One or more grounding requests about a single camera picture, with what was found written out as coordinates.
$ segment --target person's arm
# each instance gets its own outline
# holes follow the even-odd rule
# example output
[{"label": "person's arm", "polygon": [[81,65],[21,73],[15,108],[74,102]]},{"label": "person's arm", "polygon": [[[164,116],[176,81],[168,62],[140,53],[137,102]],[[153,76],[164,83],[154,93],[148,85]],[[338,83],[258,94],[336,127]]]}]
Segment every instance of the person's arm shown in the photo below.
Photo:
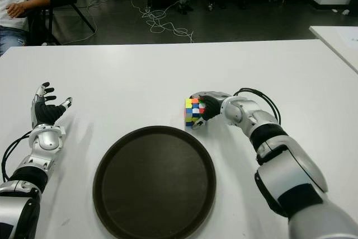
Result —
[{"label": "person's arm", "polygon": [[20,3],[12,3],[7,5],[7,14],[11,18],[18,18],[26,10],[36,7],[45,7],[50,5],[50,0],[28,0]]}]

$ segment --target black cable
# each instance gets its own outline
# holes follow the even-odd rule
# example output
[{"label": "black cable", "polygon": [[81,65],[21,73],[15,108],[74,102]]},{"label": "black cable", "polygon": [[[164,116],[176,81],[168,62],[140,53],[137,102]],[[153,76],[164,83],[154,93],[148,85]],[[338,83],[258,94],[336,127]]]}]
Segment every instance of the black cable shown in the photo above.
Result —
[{"label": "black cable", "polygon": [[241,88],[240,90],[238,90],[236,93],[234,93],[234,96],[237,96],[239,93],[241,92],[250,92],[253,93],[254,95],[257,95],[258,97],[264,99],[268,105],[270,106],[270,108],[272,109],[272,111],[274,112],[274,116],[276,118],[276,120],[279,122],[279,124],[281,125],[281,114],[279,109],[277,108],[277,106],[275,105],[275,103],[264,93],[256,90],[256,89],[252,89],[252,88]]},{"label": "black cable", "polygon": [[13,150],[17,147],[17,145],[20,143],[20,141],[22,141],[25,138],[29,137],[29,134],[31,133],[31,131],[28,131],[26,134],[24,134],[22,137],[16,139],[14,142],[12,142],[10,144],[10,146],[7,147],[7,149],[5,150],[5,153],[2,157],[2,162],[1,162],[1,172],[2,172],[2,180],[5,182],[6,180],[9,180],[9,177],[6,174],[6,161],[9,158],[10,154],[13,152]]}]

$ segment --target jeans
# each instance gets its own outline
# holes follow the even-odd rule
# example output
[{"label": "jeans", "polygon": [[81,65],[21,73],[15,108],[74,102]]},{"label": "jeans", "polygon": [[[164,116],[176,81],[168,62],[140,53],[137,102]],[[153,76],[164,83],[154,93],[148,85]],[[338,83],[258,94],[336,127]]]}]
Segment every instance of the jeans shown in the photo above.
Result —
[{"label": "jeans", "polygon": [[26,46],[27,32],[21,29],[0,26],[0,56],[10,47]]}]

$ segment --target black robotic glove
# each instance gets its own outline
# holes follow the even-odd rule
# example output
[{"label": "black robotic glove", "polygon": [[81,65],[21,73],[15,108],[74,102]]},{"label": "black robotic glove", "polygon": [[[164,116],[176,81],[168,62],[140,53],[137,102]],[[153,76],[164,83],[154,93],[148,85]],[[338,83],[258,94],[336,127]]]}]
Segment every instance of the black robotic glove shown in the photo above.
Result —
[{"label": "black robotic glove", "polygon": [[72,104],[72,97],[67,98],[61,105],[47,105],[45,102],[55,100],[56,96],[45,96],[55,89],[47,88],[50,86],[49,82],[43,83],[36,91],[35,97],[32,100],[31,120],[32,128],[40,124],[54,125],[55,122],[63,115],[63,113]]},{"label": "black robotic glove", "polygon": [[195,122],[193,129],[204,125],[207,120],[219,115],[223,101],[229,96],[231,95],[224,92],[197,92],[191,95],[190,98],[198,98],[205,104],[205,112]]}]

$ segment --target gray floor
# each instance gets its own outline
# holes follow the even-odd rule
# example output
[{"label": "gray floor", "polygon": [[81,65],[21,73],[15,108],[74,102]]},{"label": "gray floor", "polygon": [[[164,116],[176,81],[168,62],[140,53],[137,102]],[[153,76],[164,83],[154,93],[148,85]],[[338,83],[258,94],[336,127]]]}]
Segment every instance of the gray floor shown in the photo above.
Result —
[{"label": "gray floor", "polygon": [[[78,0],[78,7],[85,7],[91,0]],[[146,0],[133,0],[134,5],[144,10]],[[173,22],[176,28],[183,27],[194,32],[192,39],[196,43],[312,39],[308,30],[310,25],[358,26],[358,18],[320,11],[308,3],[251,3],[247,10],[240,10],[234,0],[227,2],[227,8],[219,7],[211,12],[207,9],[207,0],[192,0],[194,11],[188,15],[179,14],[175,8],[167,11],[167,17],[161,21]],[[91,21],[86,8],[80,8]],[[96,22],[98,31],[91,38],[71,43],[73,45],[95,44],[162,44],[188,43],[188,37],[179,37],[173,32],[161,34],[150,32],[139,10],[133,8],[131,0],[111,0],[101,2],[89,12]],[[76,12],[71,8],[55,9],[54,35],[61,43],[83,39],[92,33]]]}]

